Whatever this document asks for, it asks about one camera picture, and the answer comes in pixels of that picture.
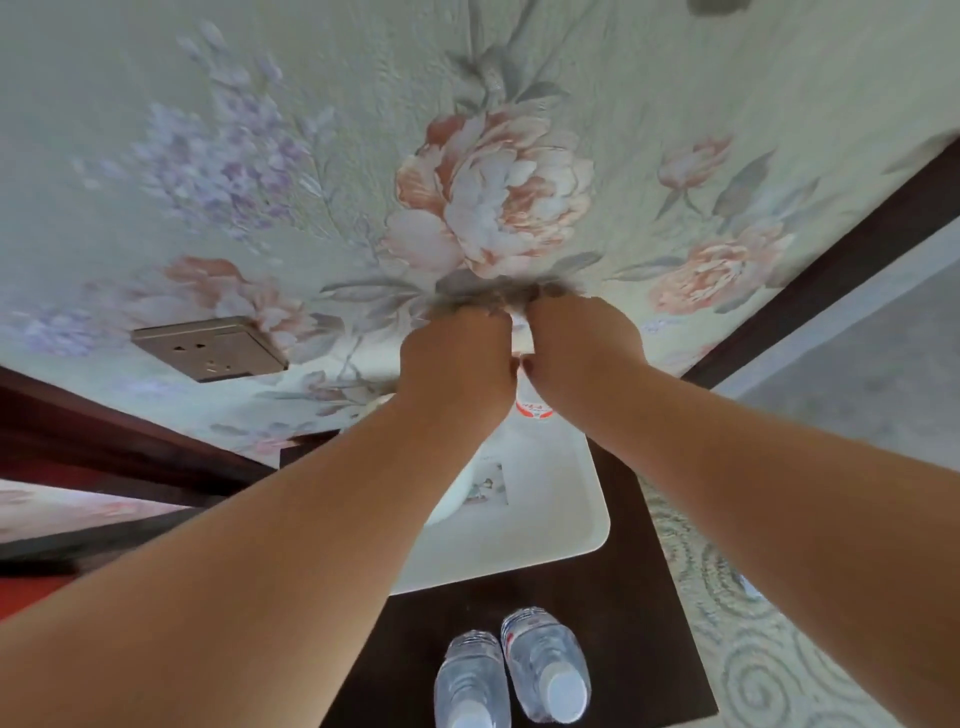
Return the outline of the clear plastic water bottle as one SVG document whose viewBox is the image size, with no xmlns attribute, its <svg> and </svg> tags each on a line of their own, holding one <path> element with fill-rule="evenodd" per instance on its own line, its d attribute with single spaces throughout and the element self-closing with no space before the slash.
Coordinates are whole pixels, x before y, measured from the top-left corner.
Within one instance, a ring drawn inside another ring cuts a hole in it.
<svg viewBox="0 0 960 728">
<path fill-rule="evenodd" d="M 498 638 L 471 630 L 449 643 L 434 684 L 435 728 L 512 728 Z"/>
<path fill-rule="evenodd" d="M 543 608 L 519 609 L 503 619 L 500 643 L 527 719 L 559 724 L 582 719 L 592 682 L 581 645 L 567 625 Z"/>
</svg>

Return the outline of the person's left forearm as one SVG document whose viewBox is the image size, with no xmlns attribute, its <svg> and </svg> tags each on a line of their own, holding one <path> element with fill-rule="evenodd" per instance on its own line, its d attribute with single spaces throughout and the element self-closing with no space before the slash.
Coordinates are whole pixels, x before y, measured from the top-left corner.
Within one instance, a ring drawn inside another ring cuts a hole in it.
<svg viewBox="0 0 960 728">
<path fill-rule="evenodd" d="M 429 514 L 514 392 L 407 386 L 0 622 L 0 728 L 319 728 Z"/>
</svg>

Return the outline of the white bottle with red label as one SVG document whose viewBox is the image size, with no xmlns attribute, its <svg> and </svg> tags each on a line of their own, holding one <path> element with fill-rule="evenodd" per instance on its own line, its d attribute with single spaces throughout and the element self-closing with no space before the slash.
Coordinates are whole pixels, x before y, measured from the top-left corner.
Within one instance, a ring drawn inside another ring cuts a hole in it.
<svg viewBox="0 0 960 728">
<path fill-rule="evenodd" d="M 544 401 L 524 368 L 526 360 L 534 355 L 534 341 L 529 321 L 518 308 L 510 310 L 510 319 L 512 356 L 518 362 L 515 408 L 525 418 L 545 421 L 555 414 L 554 410 Z"/>
</svg>

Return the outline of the white printed ceramic cup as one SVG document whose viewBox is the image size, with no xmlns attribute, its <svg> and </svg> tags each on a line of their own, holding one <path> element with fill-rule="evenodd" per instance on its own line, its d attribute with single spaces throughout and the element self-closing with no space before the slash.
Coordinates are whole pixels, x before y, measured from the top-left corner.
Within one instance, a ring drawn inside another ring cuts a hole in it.
<svg viewBox="0 0 960 728">
<path fill-rule="evenodd" d="M 465 507 L 502 508 L 510 504 L 501 458 L 487 449 L 478 451 L 443 494 L 426 528 L 448 520 Z"/>
</svg>

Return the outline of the dark wooden door frame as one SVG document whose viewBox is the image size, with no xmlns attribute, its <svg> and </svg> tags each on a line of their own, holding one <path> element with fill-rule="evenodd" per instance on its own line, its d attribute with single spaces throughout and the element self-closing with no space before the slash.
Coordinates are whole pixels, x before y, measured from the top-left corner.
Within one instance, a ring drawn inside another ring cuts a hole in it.
<svg viewBox="0 0 960 728">
<path fill-rule="evenodd" d="M 933 159 L 682 375 L 712 389 L 960 218 L 960 130 Z"/>
</svg>

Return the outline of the dark wooden headboard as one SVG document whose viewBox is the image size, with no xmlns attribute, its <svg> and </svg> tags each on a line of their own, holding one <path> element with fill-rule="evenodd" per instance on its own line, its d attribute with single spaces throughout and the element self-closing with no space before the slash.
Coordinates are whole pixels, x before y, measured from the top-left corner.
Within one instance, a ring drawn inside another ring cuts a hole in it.
<svg viewBox="0 0 960 728">
<path fill-rule="evenodd" d="M 0 367 L 0 480 L 185 510 L 102 526 L 56 526 L 0 544 L 0 577 L 78 577 L 275 471 L 242 455 Z"/>
</svg>

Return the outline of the bronze wall socket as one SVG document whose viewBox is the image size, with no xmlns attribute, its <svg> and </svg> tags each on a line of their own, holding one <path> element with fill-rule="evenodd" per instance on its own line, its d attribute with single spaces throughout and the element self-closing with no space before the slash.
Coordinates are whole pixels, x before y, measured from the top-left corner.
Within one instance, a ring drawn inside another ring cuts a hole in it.
<svg viewBox="0 0 960 728">
<path fill-rule="evenodd" d="M 250 318 L 228 317 L 139 328 L 132 344 L 196 383 L 281 374 L 289 362 Z"/>
</svg>

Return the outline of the person's left hand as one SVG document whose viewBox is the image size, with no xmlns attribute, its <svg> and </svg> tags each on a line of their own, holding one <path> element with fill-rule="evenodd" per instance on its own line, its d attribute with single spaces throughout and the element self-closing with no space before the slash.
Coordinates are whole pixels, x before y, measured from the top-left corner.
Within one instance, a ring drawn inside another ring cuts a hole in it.
<svg viewBox="0 0 960 728">
<path fill-rule="evenodd" d="M 495 430 L 515 402 L 519 362 L 502 323 L 434 322 L 401 345 L 396 399 L 430 417 Z"/>
</svg>

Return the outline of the person's right hand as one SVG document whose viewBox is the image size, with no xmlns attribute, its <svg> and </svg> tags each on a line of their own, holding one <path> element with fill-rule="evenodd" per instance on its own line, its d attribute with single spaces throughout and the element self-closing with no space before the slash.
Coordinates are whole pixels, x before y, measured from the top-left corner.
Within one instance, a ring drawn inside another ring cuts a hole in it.
<svg viewBox="0 0 960 728">
<path fill-rule="evenodd" d="M 529 322 L 524 368 L 546 404 L 588 436 L 630 432 L 650 367 L 637 327 L 606 303 L 591 322 Z"/>
</svg>

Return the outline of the person's right forearm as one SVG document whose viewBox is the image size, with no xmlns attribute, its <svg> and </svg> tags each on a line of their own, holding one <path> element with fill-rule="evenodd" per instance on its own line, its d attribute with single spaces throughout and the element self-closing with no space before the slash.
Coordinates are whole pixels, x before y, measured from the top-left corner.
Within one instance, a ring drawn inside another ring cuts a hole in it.
<svg viewBox="0 0 960 728">
<path fill-rule="evenodd" d="M 960 473 L 649 367 L 553 395 L 908 728 L 960 728 Z"/>
</svg>

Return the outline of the dark wooden side table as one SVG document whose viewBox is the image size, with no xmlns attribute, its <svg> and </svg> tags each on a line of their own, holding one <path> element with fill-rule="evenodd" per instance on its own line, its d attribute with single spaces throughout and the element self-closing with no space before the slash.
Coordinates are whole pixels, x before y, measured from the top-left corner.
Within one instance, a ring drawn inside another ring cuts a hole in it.
<svg viewBox="0 0 960 728">
<path fill-rule="evenodd" d="M 538 606 L 568 626 L 592 695 L 576 723 L 513 728 L 671 728 L 718 714 L 637 476 L 589 442 L 610 516 L 594 552 L 391 596 L 319 728 L 434 728 L 433 686 L 450 641 Z"/>
</svg>

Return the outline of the white rectangular tray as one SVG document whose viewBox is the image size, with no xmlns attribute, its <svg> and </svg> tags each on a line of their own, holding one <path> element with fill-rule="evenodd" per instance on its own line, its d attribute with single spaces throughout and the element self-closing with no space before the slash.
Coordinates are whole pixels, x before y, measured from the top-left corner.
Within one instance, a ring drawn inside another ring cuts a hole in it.
<svg viewBox="0 0 960 728">
<path fill-rule="evenodd" d="M 513 411 L 478 449 L 503 463 L 509 505 L 464 507 L 424 527 L 392 596 L 568 559 L 607 540 L 610 516 L 586 437 L 557 415 Z"/>
</svg>

